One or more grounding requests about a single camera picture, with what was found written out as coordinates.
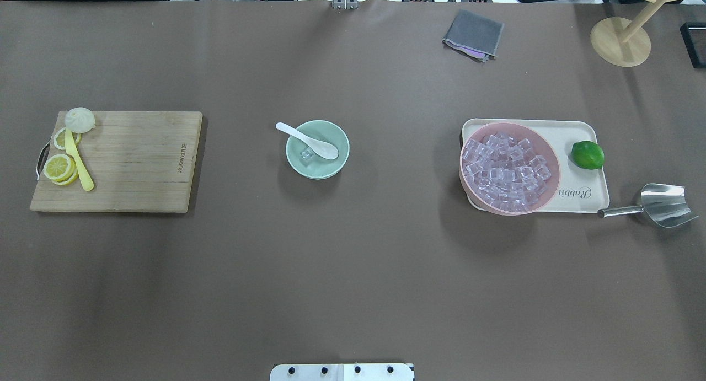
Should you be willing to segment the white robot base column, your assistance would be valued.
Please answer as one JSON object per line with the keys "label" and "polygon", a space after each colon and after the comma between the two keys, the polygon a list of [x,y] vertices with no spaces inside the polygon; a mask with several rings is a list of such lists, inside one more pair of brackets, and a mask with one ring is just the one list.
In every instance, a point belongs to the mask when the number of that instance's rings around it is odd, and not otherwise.
{"label": "white robot base column", "polygon": [[414,365],[407,363],[280,364],[270,380],[416,380]]}

